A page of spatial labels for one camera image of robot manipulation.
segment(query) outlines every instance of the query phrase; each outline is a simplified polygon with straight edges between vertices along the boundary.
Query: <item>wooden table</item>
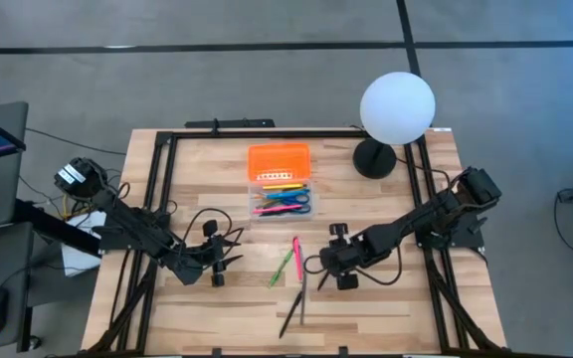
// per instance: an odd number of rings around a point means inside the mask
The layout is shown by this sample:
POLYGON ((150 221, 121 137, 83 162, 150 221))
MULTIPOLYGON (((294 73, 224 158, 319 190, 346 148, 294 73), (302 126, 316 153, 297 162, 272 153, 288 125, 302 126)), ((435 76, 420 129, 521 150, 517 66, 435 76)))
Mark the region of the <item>wooden table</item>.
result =
MULTIPOLYGON (((141 206, 153 151, 156 130, 132 132, 122 181, 131 184, 125 202, 141 206)), ((453 134, 445 129, 426 133, 433 168, 461 171, 453 134)), ((226 285, 211 287, 211 273, 183 286, 168 269, 160 269, 147 338, 146 354, 208 354, 212 347, 224 353, 336 353, 346 345, 351 353, 439 352, 435 319, 428 290, 422 252, 414 238, 401 245, 403 273, 392 286, 380 286, 361 277, 358 289, 338 291, 330 279, 321 291, 315 288, 321 275, 310 276, 306 297, 305 325, 297 315, 283 339, 278 339, 300 283, 294 264, 289 263, 274 288, 268 282, 290 249, 294 235, 300 236, 304 253, 317 254, 329 240, 328 225, 347 223, 354 233, 377 223, 388 223, 414 208, 406 165, 398 162, 392 174, 382 180, 360 176, 352 165, 358 139, 327 138, 298 140, 310 146, 316 215, 312 221, 289 223, 250 222, 247 186, 247 148, 250 144, 284 142, 277 139, 181 139, 176 152, 170 199, 178 203, 172 216, 172 230, 182 236, 191 218, 202 208, 225 210, 234 228, 244 227, 240 247, 234 255, 244 257, 225 272, 226 285)), ((403 147, 394 147, 405 158, 403 147)), ((167 153, 163 150, 161 158, 167 153)), ((416 162, 421 164, 419 153, 416 162)), ((158 173, 157 195, 164 164, 158 173)), ((418 171, 422 196, 427 200, 423 174, 418 171)), ((435 174, 438 188, 445 179, 435 174)), ((202 238, 201 226, 218 219, 201 216, 190 234, 190 243, 202 238)), ((492 287, 484 262, 469 250, 451 250, 461 302, 487 336, 504 344, 492 287)), ((106 330, 123 252, 103 256, 95 296, 82 348, 94 344, 106 330)), ((381 279, 396 273, 397 256, 369 271, 381 279)), ((127 265, 128 276, 130 265, 127 265)), ((123 290, 126 290, 126 279, 123 290)), ((444 302, 452 346, 457 346, 452 314, 444 302)), ((135 345, 137 307, 128 347, 135 345)))

